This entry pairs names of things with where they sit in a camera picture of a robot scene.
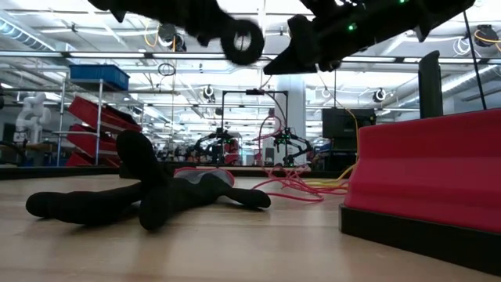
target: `plush toy body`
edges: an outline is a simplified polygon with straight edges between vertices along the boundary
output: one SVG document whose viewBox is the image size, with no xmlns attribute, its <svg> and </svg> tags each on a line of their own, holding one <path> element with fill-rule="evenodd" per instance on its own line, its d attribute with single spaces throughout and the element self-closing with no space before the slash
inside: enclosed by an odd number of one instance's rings
<svg viewBox="0 0 501 282">
<path fill-rule="evenodd" d="M 155 158 L 150 141 L 125 131 L 117 137 L 117 151 L 127 169 L 141 182 L 101 192 L 40 192 L 31 195 L 26 209 L 32 215 L 84 225 L 111 224 L 141 201 L 139 221 L 147 230 L 161 228 L 175 213 L 213 204 L 227 196 L 249 208 L 268 208 L 269 196 L 259 190 L 232 188 L 224 171 L 184 171 L 168 178 Z"/>
</svg>

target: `white pillar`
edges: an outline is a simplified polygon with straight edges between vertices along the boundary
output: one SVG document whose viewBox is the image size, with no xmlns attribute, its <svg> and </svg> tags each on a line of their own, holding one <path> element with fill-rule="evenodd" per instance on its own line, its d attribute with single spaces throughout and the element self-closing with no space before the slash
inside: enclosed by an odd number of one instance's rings
<svg viewBox="0 0 501 282">
<path fill-rule="evenodd" d="M 288 112 L 287 126 L 291 128 L 293 134 L 298 137 L 306 139 L 306 91 L 305 91 L 305 80 L 301 74 L 292 75 L 280 75 L 277 76 L 277 91 L 288 91 L 288 111 L 286 110 L 286 97 L 282 94 L 276 94 L 276 100 L 279 105 L 283 108 L 284 114 Z M 280 109 L 275 106 L 275 116 L 279 117 L 284 121 Z M 297 153 L 297 149 L 288 146 L 288 154 Z M 275 164 L 283 164 L 283 158 L 285 157 L 285 146 L 281 145 L 279 152 L 275 148 Z M 296 158 L 298 164 L 306 163 L 306 155 L 301 155 Z"/>
</svg>

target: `desk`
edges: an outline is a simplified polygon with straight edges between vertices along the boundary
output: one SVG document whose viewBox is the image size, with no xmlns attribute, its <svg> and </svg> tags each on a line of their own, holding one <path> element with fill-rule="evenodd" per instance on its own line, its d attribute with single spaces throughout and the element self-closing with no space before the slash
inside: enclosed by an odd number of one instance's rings
<svg viewBox="0 0 501 282">
<path fill-rule="evenodd" d="M 237 178 L 236 186 L 262 180 Z M 138 219 L 87 229 L 37 220 L 24 210 L 27 197 L 38 191 L 104 190 L 134 182 L 116 175 L 0 182 L 0 280 L 500 281 L 341 234 L 337 206 L 343 197 L 321 204 L 273 198 L 264 212 L 217 204 L 183 213 L 157 234 L 148 234 Z"/>
</svg>

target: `blue storage bin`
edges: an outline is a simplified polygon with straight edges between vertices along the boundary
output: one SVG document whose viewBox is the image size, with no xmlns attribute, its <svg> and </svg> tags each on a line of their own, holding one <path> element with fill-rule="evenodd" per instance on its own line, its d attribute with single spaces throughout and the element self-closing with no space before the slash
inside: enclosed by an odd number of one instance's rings
<svg viewBox="0 0 501 282">
<path fill-rule="evenodd" d="M 89 90 L 99 89 L 99 80 L 102 79 L 110 86 L 105 87 L 106 91 L 126 91 L 128 90 L 129 78 L 123 70 L 115 65 L 78 64 L 70 66 L 70 80 Z"/>
</svg>

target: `wooden table surface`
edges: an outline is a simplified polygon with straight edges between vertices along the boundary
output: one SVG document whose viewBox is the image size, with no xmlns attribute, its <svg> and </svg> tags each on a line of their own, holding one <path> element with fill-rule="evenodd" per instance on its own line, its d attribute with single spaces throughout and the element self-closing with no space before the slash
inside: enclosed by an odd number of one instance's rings
<svg viewBox="0 0 501 282">
<path fill-rule="evenodd" d="M 237 179 L 249 187 L 260 179 Z M 500 281 L 447 262 L 346 236 L 342 197 L 321 204 L 273 198 L 264 212 L 218 204 L 149 234 L 138 219 L 84 228 L 27 214 L 38 191 L 105 190 L 116 175 L 0 182 L 0 281 Z"/>
</svg>

